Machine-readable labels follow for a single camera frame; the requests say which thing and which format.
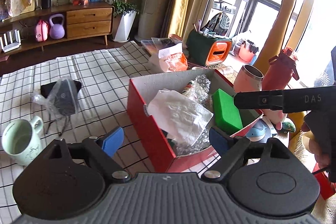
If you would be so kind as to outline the green sponge block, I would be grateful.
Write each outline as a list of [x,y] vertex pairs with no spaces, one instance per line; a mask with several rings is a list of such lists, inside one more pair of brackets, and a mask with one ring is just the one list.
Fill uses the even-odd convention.
[[218,89],[213,95],[213,108],[216,126],[232,135],[243,128],[242,119],[234,99],[225,91]]

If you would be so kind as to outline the bubble wrap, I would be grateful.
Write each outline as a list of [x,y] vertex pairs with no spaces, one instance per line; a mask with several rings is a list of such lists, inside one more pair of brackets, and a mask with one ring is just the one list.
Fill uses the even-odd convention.
[[[211,81],[204,74],[197,76],[193,81],[195,83],[195,96],[189,99],[205,107],[210,101],[209,92]],[[191,155],[209,147],[209,130],[210,128],[207,126],[193,145],[182,145],[172,141],[175,154],[177,156]]]

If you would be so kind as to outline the white router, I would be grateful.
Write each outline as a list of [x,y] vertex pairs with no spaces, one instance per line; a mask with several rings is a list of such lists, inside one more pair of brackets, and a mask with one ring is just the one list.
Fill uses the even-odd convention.
[[3,53],[18,49],[21,46],[21,36],[19,31],[15,29],[1,34],[0,42]]

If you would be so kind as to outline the whale print pouch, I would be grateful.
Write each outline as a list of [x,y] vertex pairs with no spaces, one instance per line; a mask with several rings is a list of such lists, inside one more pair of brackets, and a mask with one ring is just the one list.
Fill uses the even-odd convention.
[[269,138],[277,135],[274,125],[267,117],[260,118],[246,133],[245,137],[252,142],[266,143]]

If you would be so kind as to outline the pink bunny plush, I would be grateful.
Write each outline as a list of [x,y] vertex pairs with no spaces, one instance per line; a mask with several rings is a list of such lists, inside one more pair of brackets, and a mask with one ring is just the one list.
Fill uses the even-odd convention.
[[282,129],[282,123],[285,121],[287,114],[281,110],[262,109],[264,115],[274,124],[276,130]]

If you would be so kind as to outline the mint green mug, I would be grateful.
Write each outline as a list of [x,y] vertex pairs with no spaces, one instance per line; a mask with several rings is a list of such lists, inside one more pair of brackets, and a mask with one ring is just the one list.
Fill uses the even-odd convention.
[[17,164],[28,166],[42,151],[39,133],[43,129],[43,120],[34,116],[30,121],[17,119],[5,128],[1,145],[5,153]]

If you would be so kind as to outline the white paper napkin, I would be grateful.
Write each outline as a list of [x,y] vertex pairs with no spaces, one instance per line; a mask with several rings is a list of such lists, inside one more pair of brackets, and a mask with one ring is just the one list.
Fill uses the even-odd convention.
[[182,145],[193,145],[213,117],[213,113],[175,90],[160,90],[147,105],[158,127]]

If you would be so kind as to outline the green orange organizer box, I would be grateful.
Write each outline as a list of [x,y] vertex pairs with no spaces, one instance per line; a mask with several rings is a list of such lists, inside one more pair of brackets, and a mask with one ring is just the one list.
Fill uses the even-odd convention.
[[189,59],[194,63],[209,67],[222,63],[231,50],[232,40],[206,37],[192,30],[186,40]]

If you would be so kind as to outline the clear bag with black item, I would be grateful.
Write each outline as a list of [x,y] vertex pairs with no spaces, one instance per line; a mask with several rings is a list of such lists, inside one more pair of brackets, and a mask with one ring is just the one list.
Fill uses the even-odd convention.
[[52,124],[64,120],[63,128],[58,133],[58,136],[63,135],[66,127],[71,122],[71,116],[78,113],[78,93],[81,88],[81,82],[66,76],[59,78],[55,82],[41,85],[40,90],[33,93],[32,101],[44,106],[49,114],[46,134]]

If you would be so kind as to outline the yellow giraffe toy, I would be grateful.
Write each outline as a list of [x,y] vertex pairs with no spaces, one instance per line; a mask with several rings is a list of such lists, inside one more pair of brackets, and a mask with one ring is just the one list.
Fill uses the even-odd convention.
[[254,63],[256,67],[265,76],[269,69],[269,59],[278,55],[282,49],[286,30],[289,25],[290,17],[293,13],[296,0],[282,0],[280,11],[269,32],[265,44]]

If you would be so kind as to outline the red water bottle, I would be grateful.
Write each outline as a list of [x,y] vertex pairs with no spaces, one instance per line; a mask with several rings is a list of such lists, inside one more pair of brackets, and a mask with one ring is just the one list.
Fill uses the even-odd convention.
[[269,59],[269,69],[262,81],[262,90],[283,90],[292,78],[298,81],[297,60],[295,51],[290,47],[285,47],[278,55]]

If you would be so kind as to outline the orange white snack bag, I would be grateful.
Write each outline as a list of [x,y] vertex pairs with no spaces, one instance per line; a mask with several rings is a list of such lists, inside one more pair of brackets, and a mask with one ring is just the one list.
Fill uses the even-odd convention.
[[178,43],[151,55],[149,67],[154,73],[186,71],[188,63],[183,53],[183,44]]

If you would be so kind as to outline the red cardboard box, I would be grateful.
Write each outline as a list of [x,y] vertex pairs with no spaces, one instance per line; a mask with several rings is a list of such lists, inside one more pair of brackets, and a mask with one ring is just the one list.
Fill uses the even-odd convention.
[[169,144],[169,139],[176,144],[195,144],[202,131],[215,124],[214,111],[182,93],[201,75],[210,81],[210,94],[221,89],[234,96],[233,85],[213,69],[159,73],[129,81],[127,114],[156,172],[182,172],[215,155],[209,146],[177,156]]

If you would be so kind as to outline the christmas print cloth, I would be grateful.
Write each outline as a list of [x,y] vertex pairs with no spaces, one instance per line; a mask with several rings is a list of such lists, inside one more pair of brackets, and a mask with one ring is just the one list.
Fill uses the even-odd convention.
[[182,91],[182,94],[187,98],[192,98],[195,96],[195,83],[194,81],[188,82],[185,88]]

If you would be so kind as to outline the washing machine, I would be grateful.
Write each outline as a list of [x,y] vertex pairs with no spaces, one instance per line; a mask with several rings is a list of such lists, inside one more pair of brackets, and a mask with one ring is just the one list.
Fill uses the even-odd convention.
[[236,6],[220,0],[213,0],[209,14],[209,30],[218,35],[226,36],[234,16]]

